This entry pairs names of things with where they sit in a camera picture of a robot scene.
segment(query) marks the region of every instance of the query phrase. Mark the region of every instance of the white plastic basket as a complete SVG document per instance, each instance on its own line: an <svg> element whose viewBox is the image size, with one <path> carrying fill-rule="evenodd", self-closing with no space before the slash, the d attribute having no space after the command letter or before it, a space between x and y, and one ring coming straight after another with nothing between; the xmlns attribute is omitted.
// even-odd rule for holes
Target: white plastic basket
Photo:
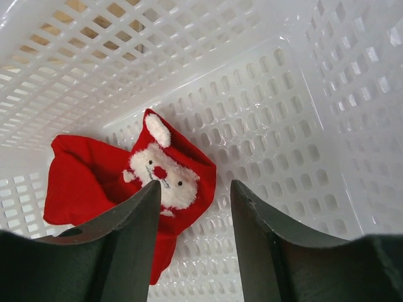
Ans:
<svg viewBox="0 0 403 302"><path fill-rule="evenodd" d="M149 301L243 301L233 178L338 237L403 231L402 1L135 3L1 2L1 228L65 230L42 219L53 137L128 150L153 107L218 186Z"/></svg>

